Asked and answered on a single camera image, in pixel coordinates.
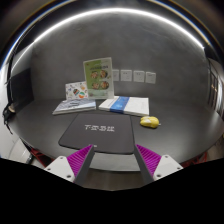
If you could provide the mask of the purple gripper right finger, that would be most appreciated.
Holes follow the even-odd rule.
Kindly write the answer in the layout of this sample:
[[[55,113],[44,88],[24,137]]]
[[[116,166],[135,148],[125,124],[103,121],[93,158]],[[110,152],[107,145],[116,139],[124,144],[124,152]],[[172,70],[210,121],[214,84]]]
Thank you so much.
[[[182,169],[182,166],[169,155],[159,155],[138,144],[134,147],[134,155],[145,185]]]

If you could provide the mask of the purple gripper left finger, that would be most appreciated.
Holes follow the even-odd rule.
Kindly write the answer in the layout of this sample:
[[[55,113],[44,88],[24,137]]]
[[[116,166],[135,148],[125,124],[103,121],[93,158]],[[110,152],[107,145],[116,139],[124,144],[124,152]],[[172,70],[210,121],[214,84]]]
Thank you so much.
[[[82,185],[94,154],[94,146],[89,145],[68,157],[59,156],[45,168],[45,171],[75,183],[76,185]]]

